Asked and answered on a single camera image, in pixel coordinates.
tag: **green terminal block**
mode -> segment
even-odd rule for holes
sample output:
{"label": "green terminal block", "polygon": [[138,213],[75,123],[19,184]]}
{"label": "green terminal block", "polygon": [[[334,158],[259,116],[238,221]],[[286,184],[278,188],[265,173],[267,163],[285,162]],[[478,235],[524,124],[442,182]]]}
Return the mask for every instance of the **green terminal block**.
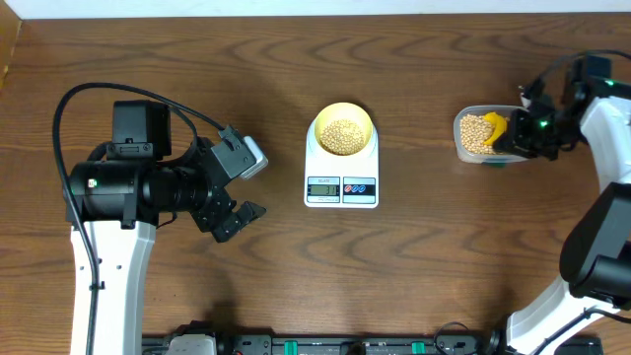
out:
{"label": "green terminal block", "polygon": [[298,341],[285,341],[285,355],[298,355]]}
{"label": "green terminal block", "polygon": [[421,341],[413,342],[412,354],[425,354],[425,343]]}

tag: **wooden table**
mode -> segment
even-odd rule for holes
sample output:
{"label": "wooden table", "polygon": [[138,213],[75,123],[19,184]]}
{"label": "wooden table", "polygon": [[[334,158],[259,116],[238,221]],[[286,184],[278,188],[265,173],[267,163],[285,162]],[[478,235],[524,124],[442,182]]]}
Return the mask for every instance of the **wooden table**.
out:
{"label": "wooden table", "polygon": [[[552,282],[563,241],[598,195],[596,173],[586,147],[554,163],[462,163],[454,117],[518,105],[517,86],[557,56],[631,50],[630,35],[628,15],[26,22],[0,93],[0,353],[69,348],[73,255],[50,128],[74,85],[162,94],[253,136],[270,161],[230,185],[269,211],[229,243],[185,214],[158,232],[145,333],[210,319],[278,333],[432,333],[451,320],[489,330]],[[616,60],[615,75],[631,81],[631,64]],[[115,100],[136,98],[76,97],[62,124],[67,166],[109,139]],[[381,204],[309,209],[307,128],[349,100],[370,108],[380,132]],[[173,137],[178,152],[190,139],[176,120]],[[607,354],[628,352],[628,332],[607,320],[587,330]]]}

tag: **white plastic housing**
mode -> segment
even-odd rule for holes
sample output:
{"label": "white plastic housing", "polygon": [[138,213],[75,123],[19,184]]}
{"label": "white plastic housing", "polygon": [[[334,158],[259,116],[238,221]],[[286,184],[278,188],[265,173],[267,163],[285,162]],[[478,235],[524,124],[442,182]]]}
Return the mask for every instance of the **white plastic housing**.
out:
{"label": "white plastic housing", "polygon": [[594,99],[581,120],[581,132],[592,148],[600,191],[613,181],[631,183],[631,101]]}
{"label": "white plastic housing", "polygon": [[[119,221],[84,223],[97,257],[101,281],[94,355],[140,354],[145,275],[156,227],[136,222],[133,230],[120,229]],[[79,231],[70,241],[75,253],[75,311],[72,320],[71,355],[86,354],[92,269]]]}
{"label": "white plastic housing", "polygon": [[215,355],[215,338],[205,334],[185,334],[171,341],[166,355]]}
{"label": "white plastic housing", "polygon": [[[570,295],[568,283],[559,275],[534,302],[509,317],[506,327],[507,344],[521,354],[532,354],[543,340],[580,316],[585,309],[592,307],[613,314],[619,311],[609,303],[590,297],[575,298]],[[565,340],[600,318],[601,315],[592,315],[589,319],[582,320],[551,342],[541,355],[553,355]]]}

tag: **white wall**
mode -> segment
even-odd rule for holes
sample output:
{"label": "white wall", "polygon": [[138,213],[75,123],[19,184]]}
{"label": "white wall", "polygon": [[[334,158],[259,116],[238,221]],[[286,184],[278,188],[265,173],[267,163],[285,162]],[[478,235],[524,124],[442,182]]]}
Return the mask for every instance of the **white wall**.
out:
{"label": "white wall", "polygon": [[5,0],[22,19],[627,12],[631,0]]}

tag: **yellow scoop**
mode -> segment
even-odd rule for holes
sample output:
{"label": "yellow scoop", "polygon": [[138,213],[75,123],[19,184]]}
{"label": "yellow scoop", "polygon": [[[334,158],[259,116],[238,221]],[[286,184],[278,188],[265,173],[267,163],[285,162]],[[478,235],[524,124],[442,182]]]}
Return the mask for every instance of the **yellow scoop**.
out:
{"label": "yellow scoop", "polygon": [[485,140],[483,143],[484,145],[492,146],[493,142],[495,142],[498,138],[500,138],[502,134],[504,134],[504,132],[506,132],[508,124],[506,122],[506,118],[502,117],[501,115],[495,112],[486,113],[484,115],[484,120],[487,122],[490,122],[491,124],[495,126],[495,129],[493,130],[493,134],[491,135],[491,137]]}

